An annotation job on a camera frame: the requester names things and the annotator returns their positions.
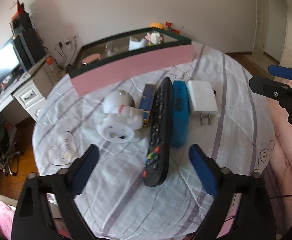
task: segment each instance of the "striped bedsheet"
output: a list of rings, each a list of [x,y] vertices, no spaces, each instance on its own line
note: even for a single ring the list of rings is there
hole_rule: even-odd
[[[192,62],[134,77],[136,86],[128,79],[79,97],[67,75],[48,96],[33,133],[38,171],[40,175],[56,173],[90,144],[99,147],[100,161],[83,193],[75,198],[97,237],[181,239],[194,232],[213,198],[206,194],[188,159],[192,144],[234,173],[262,173],[266,167],[275,139],[266,98],[251,92],[251,75],[239,63],[208,46],[193,45],[196,58]],[[149,188],[142,179],[148,139],[111,143],[97,133],[95,124],[110,92],[126,90],[138,105],[138,89],[143,90],[146,83],[160,84],[166,76],[172,81],[210,81],[219,113],[212,118],[212,125],[204,120],[201,126],[198,118],[190,118],[187,143],[171,148],[166,181]]]

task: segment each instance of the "pink pillow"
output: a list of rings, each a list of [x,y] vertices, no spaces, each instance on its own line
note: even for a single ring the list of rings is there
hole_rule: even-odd
[[[14,213],[15,212],[8,205],[0,201],[0,231],[8,240],[11,240]]]

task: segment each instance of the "drawer handle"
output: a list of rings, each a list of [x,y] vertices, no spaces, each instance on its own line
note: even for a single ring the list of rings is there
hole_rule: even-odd
[[[27,101],[28,99],[30,99],[34,94],[31,93],[27,98],[24,98],[24,101]]]

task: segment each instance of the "speaker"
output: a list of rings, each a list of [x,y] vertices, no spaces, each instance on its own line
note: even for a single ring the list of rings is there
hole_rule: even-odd
[[[32,29],[33,26],[31,24],[30,16],[28,13],[22,13],[16,16],[15,19],[11,22],[11,29],[14,35],[18,35],[19,33]]]
[[[34,29],[23,31],[18,37],[32,66],[46,55]]]
[[[16,36],[15,39],[12,41],[13,43],[13,48],[14,48],[14,51],[16,53],[16,56],[19,60],[19,63],[22,67],[22,69],[24,71],[28,71],[31,69],[32,65],[30,63],[30,60],[23,48],[23,45],[21,44],[21,40],[19,38],[19,36]]]

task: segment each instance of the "wall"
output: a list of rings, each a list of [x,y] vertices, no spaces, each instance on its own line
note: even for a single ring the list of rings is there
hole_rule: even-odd
[[[0,48],[11,36],[16,0],[0,0]],[[223,52],[251,51],[255,0],[20,0],[57,60],[58,41],[78,33],[86,44],[159,21]]]
[[[268,0],[268,33],[265,52],[281,61],[286,37],[286,0]]]

